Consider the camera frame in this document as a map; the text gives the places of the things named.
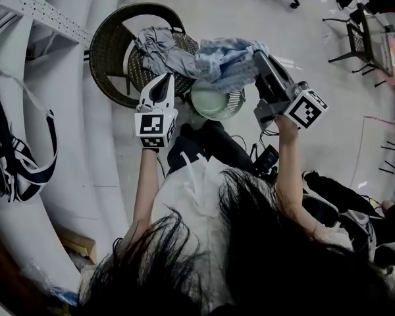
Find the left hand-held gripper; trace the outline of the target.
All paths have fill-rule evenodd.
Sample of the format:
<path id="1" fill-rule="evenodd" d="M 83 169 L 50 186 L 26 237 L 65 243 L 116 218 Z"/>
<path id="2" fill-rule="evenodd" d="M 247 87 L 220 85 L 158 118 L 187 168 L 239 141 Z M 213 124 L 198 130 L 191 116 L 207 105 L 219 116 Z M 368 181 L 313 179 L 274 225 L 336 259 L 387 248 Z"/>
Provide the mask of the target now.
<path id="1" fill-rule="evenodd" d="M 141 91 L 134 128 L 144 149 L 165 148 L 171 142 L 178 116 L 178 111 L 173 108 L 174 85 L 173 74 L 164 73 L 152 79 Z"/>

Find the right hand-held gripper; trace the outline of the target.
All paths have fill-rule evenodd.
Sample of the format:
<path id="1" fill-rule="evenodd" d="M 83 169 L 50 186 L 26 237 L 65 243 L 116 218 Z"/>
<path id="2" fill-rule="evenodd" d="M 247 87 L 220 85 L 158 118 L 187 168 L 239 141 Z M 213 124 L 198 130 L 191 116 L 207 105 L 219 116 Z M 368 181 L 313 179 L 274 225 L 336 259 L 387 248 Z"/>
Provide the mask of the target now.
<path id="1" fill-rule="evenodd" d="M 253 112 L 261 130 L 268 129 L 278 116 L 308 129 L 328 110 L 329 106 L 307 82 L 295 82 L 272 55 L 256 51 L 253 59 L 260 74 L 255 81 L 260 100 Z"/>

